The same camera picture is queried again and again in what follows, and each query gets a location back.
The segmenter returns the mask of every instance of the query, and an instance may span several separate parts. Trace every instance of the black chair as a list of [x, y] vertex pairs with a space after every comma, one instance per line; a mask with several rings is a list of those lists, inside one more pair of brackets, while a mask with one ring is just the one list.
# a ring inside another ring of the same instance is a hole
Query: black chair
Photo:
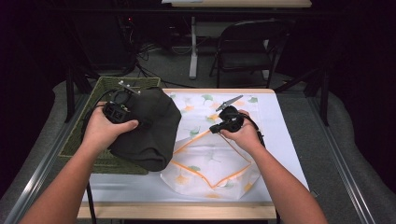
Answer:
[[224, 73], [269, 70], [269, 88], [276, 60], [277, 45], [286, 36], [289, 25], [285, 21], [240, 21], [227, 27], [219, 38], [210, 76], [217, 68], [217, 88], [220, 70]]

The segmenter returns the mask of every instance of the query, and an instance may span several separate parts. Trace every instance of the black cloth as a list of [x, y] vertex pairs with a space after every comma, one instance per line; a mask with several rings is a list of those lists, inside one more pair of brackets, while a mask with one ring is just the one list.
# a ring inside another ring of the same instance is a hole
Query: black cloth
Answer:
[[121, 134], [110, 152], [149, 171], [163, 170], [173, 156], [180, 111], [162, 89], [153, 88], [141, 91], [132, 112], [149, 125]]

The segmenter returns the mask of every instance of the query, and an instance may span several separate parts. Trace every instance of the gray carpet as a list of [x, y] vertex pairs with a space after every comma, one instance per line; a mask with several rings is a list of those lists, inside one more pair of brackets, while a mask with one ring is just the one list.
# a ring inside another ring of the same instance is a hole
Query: gray carpet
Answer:
[[[213, 62], [210, 41], [206, 40], [208, 47], [204, 44], [200, 47], [198, 78], [195, 80], [189, 79], [191, 53], [188, 48], [177, 48], [178, 53], [156, 49], [148, 55], [142, 55], [139, 62], [143, 67], [167, 82], [197, 88], [215, 88], [216, 78], [208, 75], [210, 65]], [[137, 69], [128, 75], [128, 77], [137, 76], [142, 76]], [[275, 74], [271, 88], [282, 85], [283, 80], [289, 78]], [[261, 81], [261, 74], [256, 73], [243, 78], [234, 74], [227, 77], [222, 76], [221, 86], [230, 88], [233, 87], [234, 83], [248, 84]], [[179, 88], [174, 84], [163, 84], [163, 87]], [[357, 212], [353, 203], [354, 201], [351, 200], [350, 192], [346, 189], [346, 181], [340, 175], [336, 162], [334, 162], [332, 146], [329, 144], [328, 136], [323, 132], [320, 121], [316, 116], [317, 111], [312, 107], [312, 102], [315, 105], [318, 100], [316, 98], [305, 98], [303, 89], [304, 83], [300, 83], [288, 91], [278, 94], [277, 97], [308, 185], [318, 195], [318, 202], [330, 223], [363, 223], [362, 217], [360, 217], [360, 213]], [[48, 122], [37, 139], [28, 160], [0, 201], [0, 223], [6, 221], [41, 159], [48, 153], [48, 150], [53, 148], [58, 133], [65, 128], [63, 123], [66, 117], [64, 83], [57, 86], [54, 91], [56, 92], [56, 102]], [[329, 99], [329, 122], [330, 127], [326, 130], [331, 132], [342, 152], [347, 168], [352, 173], [373, 220], [376, 223], [396, 223], [396, 196], [383, 185], [375, 171], [359, 153], [353, 141], [353, 128], [350, 118], [342, 102], [332, 94]], [[58, 174], [62, 166], [59, 161], [53, 163], [42, 189]], [[112, 223], [112, 221], [116, 220], [100, 220], [100, 223]], [[89, 223], [89, 220], [81, 220], [78, 223]]]

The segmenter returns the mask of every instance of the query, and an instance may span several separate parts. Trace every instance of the dark background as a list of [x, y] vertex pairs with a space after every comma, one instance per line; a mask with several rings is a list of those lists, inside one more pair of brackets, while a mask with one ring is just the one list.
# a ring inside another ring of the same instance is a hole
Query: dark background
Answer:
[[[61, 6], [78, 3], [57, 2]], [[136, 5], [128, 3], [127, 7], [139, 7], [142, 3], [129, 2]], [[312, 9], [346, 10], [350, 9], [348, 6], [352, 2], [312, 1]], [[106, 1], [102, 3], [102, 7], [114, 6]], [[91, 30], [83, 33], [84, 20], [74, 18], [65, 21], [52, 17], [34, 1], [21, 0], [12, 4], [11, 1], [3, 1], [1, 4], [0, 194], [3, 195], [49, 115], [54, 101], [51, 89], [65, 80], [66, 72], [70, 68], [79, 68], [79, 72], [95, 68], [133, 69], [135, 52], [125, 47], [125, 36], [116, 29], [115, 24], [118, 23], [114, 18], [91, 17], [96, 26], [90, 26]], [[43, 1], [42, 4], [50, 5], [51, 1]], [[396, 192], [396, 94], [393, 91], [396, 80], [396, 6], [392, 1], [364, 0], [352, 9], [355, 10], [352, 10], [352, 22], [346, 28], [345, 45], [329, 69], [330, 91], [344, 102], [362, 155], [384, 183]], [[154, 22], [158, 18], [143, 18], [143, 31], [145, 20], [150, 26], [156, 26], [150, 30], [160, 33], [154, 32], [152, 37], [157, 38], [159, 44], [169, 46], [170, 33], [163, 27], [177, 20], [169, 18]], [[331, 48], [334, 34], [343, 25], [342, 21], [335, 20], [297, 20], [277, 72], [299, 76], [318, 67], [325, 60], [323, 55]], [[100, 56], [100, 52], [87, 52], [87, 49], [105, 51], [107, 55]]]

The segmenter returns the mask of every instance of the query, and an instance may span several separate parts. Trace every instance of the table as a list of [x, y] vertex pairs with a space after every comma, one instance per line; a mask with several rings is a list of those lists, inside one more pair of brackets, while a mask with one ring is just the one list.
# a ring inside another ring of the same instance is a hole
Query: table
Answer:
[[[311, 7], [310, 0], [204, 0], [202, 3], [173, 3], [173, 7]], [[196, 45], [196, 21], [191, 17], [191, 64], [190, 79], [196, 79], [196, 70], [198, 62], [197, 45]]]
[[[165, 92], [252, 94], [258, 96], [264, 141], [271, 153], [307, 188], [276, 95], [266, 89], [164, 89]], [[274, 219], [275, 208], [262, 178], [241, 199], [213, 200], [173, 192], [160, 178], [148, 175], [92, 174], [91, 187], [98, 218], [123, 219]], [[84, 196], [78, 218], [90, 218]]]

